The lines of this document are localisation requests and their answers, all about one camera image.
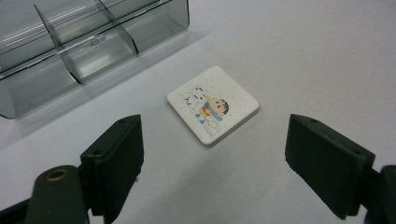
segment white table surface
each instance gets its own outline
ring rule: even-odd
[[[0,119],[0,210],[141,114],[145,163],[115,223],[362,223],[336,217],[285,162],[291,113],[396,163],[396,2],[191,0],[188,31],[20,119]],[[205,147],[166,94],[212,65],[261,104]],[[92,223],[102,223],[93,218]]]

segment clear plastic container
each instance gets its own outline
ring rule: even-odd
[[[188,0],[3,0],[0,19],[0,115],[9,119],[138,56],[190,22]]]

